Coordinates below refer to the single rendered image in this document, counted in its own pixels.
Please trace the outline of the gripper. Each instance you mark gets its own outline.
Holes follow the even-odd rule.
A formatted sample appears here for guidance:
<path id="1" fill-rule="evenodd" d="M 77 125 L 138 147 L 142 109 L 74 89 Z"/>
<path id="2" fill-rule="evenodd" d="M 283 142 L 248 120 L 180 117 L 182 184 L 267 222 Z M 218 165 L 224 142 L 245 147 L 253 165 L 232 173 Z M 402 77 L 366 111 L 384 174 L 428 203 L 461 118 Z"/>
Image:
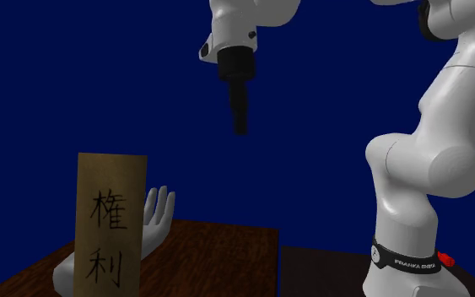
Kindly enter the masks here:
<path id="1" fill-rule="evenodd" d="M 254 51 L 248 46 L 228 46 L 218 51 L 217 63 L 219 78 L 229 81 L 229 103 L 234 131 L 237 135 L 246 135 L 248 99 L 244 80 L 255 77 Z"/>

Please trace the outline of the white hand figure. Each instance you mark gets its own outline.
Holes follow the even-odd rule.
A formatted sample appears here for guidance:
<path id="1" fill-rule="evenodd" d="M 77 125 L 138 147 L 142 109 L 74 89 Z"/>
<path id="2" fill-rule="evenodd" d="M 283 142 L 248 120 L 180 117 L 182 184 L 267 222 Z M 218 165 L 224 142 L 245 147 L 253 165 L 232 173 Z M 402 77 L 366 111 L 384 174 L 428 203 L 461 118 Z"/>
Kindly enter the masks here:
<path id="1" fill-rule="evenodd" d="M 148 192 L 143 212 L 141 259 L 159 247 L 170 232 L 175 208 L 175 192 L 167 186 Z M 69 254 L 53 270 L 54 290 L 61 297 L 73 297 L 74 253 Z"/>

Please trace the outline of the wooden plaque with black characters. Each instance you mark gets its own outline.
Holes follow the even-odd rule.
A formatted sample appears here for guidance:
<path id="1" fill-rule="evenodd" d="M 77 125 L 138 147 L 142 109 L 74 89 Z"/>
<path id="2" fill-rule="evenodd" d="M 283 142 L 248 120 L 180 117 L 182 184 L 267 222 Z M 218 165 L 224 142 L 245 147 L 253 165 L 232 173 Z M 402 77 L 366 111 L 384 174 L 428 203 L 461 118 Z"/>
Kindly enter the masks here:
<path id="1" fill-rule="evenodd" d="M 73 297 L 138 297 L 147 157 L 78 155 Z"/>

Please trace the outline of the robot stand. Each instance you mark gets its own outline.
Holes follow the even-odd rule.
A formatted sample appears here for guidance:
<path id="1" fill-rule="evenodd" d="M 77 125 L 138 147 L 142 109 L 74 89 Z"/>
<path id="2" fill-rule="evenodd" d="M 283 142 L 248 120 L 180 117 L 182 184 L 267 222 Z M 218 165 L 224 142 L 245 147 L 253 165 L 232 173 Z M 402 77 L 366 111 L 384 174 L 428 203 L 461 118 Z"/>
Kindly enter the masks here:
<path id="1" fill-rule="evenodd" d="M 362 283 L 370 266 L 369 246 L 353 249 L 279 248 L 279 297 L 364 297 Z M 467 269 L 465 259 L 453 250 L 442 252 L 456 260 L 450 273 L 475 297 L 475 275 Z"/>

